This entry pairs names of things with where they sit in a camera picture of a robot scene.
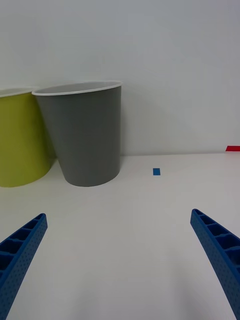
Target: yellow-green trash can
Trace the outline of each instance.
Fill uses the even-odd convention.
[[[46,132],[33,88],[0,90],[0,187],[17,187],[50,169]]]

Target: gray trash can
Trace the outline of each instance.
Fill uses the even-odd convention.
[[[83,82],[32,92],[70,184],[97,186],[118,175],[121,86],[119,81]]]

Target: perforated blue plastic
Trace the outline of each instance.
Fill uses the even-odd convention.
[[[5,320],[48,228],[41,213],[0,243],[0,320]]]
[[[240,320],[240,239],[197,209],[192,210],[190,223]]]

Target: trash can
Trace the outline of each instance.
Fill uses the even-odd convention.
[[[120,81],[59,85],[36,96],[67,182],[92,187],[120,171]]]
[[[29,184],[50,169],[44,122],[32,90],[0,90],[0,187]]]

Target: white table surface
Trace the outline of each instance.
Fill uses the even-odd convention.
[[[160,168],[161,176],[153,176]],[[44,212],[47,232],[8,320],[235,319],[190,225],[198,208],[240,236],[240,154],[130,156],[111,182],[0,188],[0,239]]]

